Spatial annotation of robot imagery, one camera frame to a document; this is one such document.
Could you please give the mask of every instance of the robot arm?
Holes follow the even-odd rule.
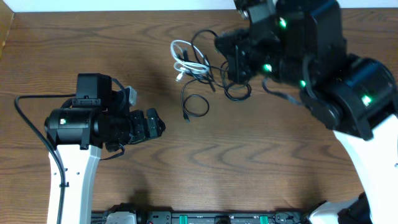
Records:
[[[358,201],[324,203],[307,220],[367,223],[361,215],[367,211],[369,219],[370,207],[373,223],[391,222],[385,214],[394,213],[398,200],[398,92],[391,72],[346,53],[335,0],[235,3],[250,28],[215,40],[228,78],[244,83],[261,74],[299,88],[302,104],[347,150],[366,192]]]
[[[55,154],[65,174],[63,188],[62,174],[50,154],[48,224],[57,223],[60,208],[60,223],[90,223],[94,179],[103,143],[109,152],[122,150],[107,158],[111,159],[123,154],[124,145],[160,137],[165,130],[155,109],[147,110],[147,118],[140,110],[129,112],[137,93],[131,87],[124,89],[117,80],[122,90],[113,91],[112,80],[102,74],[79,74],[76,98],[53,110],[45,121],[47,139],[57,149]]]

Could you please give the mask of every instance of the green terminal block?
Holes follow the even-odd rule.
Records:
[[[180,215],[180,224],[188,224],[188,216],[187,215]]]
[[[260,224],[269,224],[267,216],[260,216]]]

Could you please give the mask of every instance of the green led light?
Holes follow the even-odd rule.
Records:
[[[301,86],[302,88],[304,88],[305,85],[306,85],[305,81],[304,81],[304,80],[301,80],[301,81],[300,81],[300,86]]]
[[[287,27],[286,20],[283,18],[280,18],[279,25],[281,26],[281,28],[286,29],[286,27]]]
[[[270,64],[266,64],[263,66],[264,71],[272,72],[272,66]]]
[[[362,102],[363,102],[363,104],[364,104],[365,106],[369,106],[369,105],[371,104],[371,102],[372,102],[372,98],[370,98],[370,97],[364,95],[364,96],[362,97]]]

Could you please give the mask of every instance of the white cable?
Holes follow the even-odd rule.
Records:
[[[177,43],[187,44],[187,45],[192,46],[191,43],[184,41],[184,40],[173,40],[172,43],[170,44],[170,52],[172,54],[172,57],[176,61],[174,63],[174,69],[176,69],[178,72],[180,72],[179,75],[177,76],[177,78],[175,79],[175,81],[177,81],[177,82],[180,81],[180,79],[182,78],[183,74],[186,71],[190,71],[191,73],[193,73],[195,75],[202,75],[202,74],[206,74],[209,72],[210,68],[208,66],[209,62],[207,60],[204,60],[206,65],[202,65],[197,62],[185,62],[185,61],[179,59],[177,53],[175,52],[175,49],[178,49],[180,51],[181,55],[183,55],[183,50],[182,50],[181,46],[179,46]],[[204,56],[200,52],[200,50],[196,46],[193,46],[193,47],[199,53],[199,55],[204,59]]]

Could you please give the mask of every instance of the wood grain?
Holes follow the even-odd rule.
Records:
[[[377,58],[398,78],[398,9],[345,9],[343,17],[349,51]],[[234,11],[17,14],[0,62],[1,222],[45,222],[50,193],[48,153],[17,115],[13,99],[74,93],[76,75],[83,72],[131,85],[139,94],[135,109],[156,108],[167,126],[161,138],[100,162],[94,210],[121,202],[175,210],[306,209],[360,194],[352,162],[332,132],[304,108],[265,94],[258,78],[251,82],[252,97],[241,103],[229,101],[222,90],[190,86],[187,94],[206,97],[210,112],[184,121],[184,82],[175,82],[169,43],[189,40],[200,29],[221,33],[245,26]],[[222,62],[210,36],[197,45],[214,64]],[[61,103],[21,101],[41,129]]]
[[[6,44],[13,17],[14,13],[11,9],[8,8],[4,1],[0,1],[0,58]]]

